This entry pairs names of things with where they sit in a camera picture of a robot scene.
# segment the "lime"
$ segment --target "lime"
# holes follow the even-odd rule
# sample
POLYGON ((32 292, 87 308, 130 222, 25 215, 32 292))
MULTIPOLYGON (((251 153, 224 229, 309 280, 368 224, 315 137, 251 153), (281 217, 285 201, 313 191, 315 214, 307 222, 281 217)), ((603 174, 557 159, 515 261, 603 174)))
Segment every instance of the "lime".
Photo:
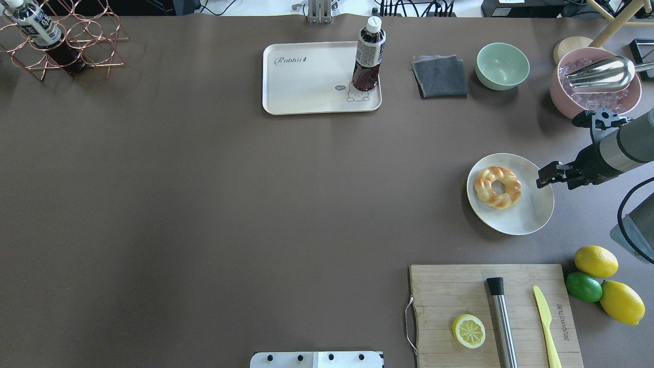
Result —
POLYGON ((597 302, 602 298, 602 286, 584 272, 573 272, 566 278, 568 292, 585 302, 597 302))
POLYGON ((631 287, 617 281, 602 282, 602 308, 619 322, 637 325, 645 316, 645 304, 631 287))
POLYGON ((479 318, 472 314, 462 314, 452 323, 454 337, 466 348, 479 348, 486 341, 486 329, 479 318))
POLYGON ((579 248, 574 253, 574 264, 580 271, 597 278, 611 277, 617 271, 617 258, 600 246, 579 248))

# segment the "white bottle cap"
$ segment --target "white bottle cap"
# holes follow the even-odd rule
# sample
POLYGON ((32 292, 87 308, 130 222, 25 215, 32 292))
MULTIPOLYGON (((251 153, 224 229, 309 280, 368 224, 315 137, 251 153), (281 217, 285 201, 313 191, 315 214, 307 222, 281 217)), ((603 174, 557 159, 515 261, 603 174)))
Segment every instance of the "white bottle cap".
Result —
POLYGON ((5 2, 10 8, 15 9, 23 5, 25 3, 25 0, 5 0, 5 2))
POLYGON ((366 29, 370 33, 379 32, 379 30, 381 29, 381 18, 378 16, 371 16, 370 18, 368 18, 368 24, 366 25, 366 29))

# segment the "bowl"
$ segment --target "bowl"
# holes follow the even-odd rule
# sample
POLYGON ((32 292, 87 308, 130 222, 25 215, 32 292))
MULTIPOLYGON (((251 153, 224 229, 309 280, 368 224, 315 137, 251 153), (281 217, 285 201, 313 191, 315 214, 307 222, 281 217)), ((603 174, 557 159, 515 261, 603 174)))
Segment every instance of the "bowl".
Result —
POLYGON ((479 81, 491 90, 508 90, 525 81, 529 60, 513 45, 491 43, 477 54, 475 71, 479 81))
POLYGON ((563 115, 568 117, 568 119, 574 118, 578 113, 584 110, 597 110, 601 107, 605 107, 606 109, 621 115, 632 111, 636 105, 638 105, 643 92, 639 76, 634 77, 631 83, 627 86, 626 91, 615 92, 615 103, 613 102, 613 99, 606 97, 610 94, 585 94, 586 96, 583 96, 584 98, 594 99, 594 101, 591 102, 584 100, 581 94, 573 93, 569 86, 564 88, 560 78, 563 77, 564 74, 573 72, 584 66, 581 64, 582 61, 586 61, 585 63, 589 64, 591 62, 606 59, 613 55, 615 54, 604 50, 603 48, 582 47, 568 52, 561 58, 557 64, 557 69, 552 73, 549 85, 549 95, 552 98, 554 106, 556 106, 563 115))

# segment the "folded towel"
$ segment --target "folded towel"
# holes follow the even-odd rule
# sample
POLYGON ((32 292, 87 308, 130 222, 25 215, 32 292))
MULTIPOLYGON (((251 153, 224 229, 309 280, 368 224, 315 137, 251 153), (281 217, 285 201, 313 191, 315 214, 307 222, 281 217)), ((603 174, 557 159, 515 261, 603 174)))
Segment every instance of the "folded towel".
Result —
POLYGON ((421 56, 411 63, 423 98, 461 96, 470 93, 463 60, 456 55, 421 56))

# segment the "dark liquid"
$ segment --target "dark liquid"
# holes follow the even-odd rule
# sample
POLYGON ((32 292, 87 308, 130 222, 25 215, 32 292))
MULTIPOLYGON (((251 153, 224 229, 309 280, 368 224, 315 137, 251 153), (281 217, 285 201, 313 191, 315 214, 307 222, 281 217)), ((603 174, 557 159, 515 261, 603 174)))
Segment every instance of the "dark liquid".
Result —
POLYGON ((352 74, 352 84, 359 91, 369 91, 377 85, 379 80, 379 65, 373 67, 364 67, 359 63, 354 63, 354 73, 352 74))
POLYGON ((59 43, 52 48, 44 49, 45 53, 70 75, 76 75, 84 70, 86 63, 82 60, 80 50, 75 50, 66 43, 62 33, 59 43))
MULTIPOLYGON (((361 38, 365 42, 380 43, 384 39, 383 31, 377 33, 370 33, 366 28, 361 29, 361 38)), ((373 67, 364 67, 358 62, 354 63, 354 73, 352 73, 352 84, 359 91, 369 91, 377 86, 379 80, 379 66, 377 64, 373 67)))

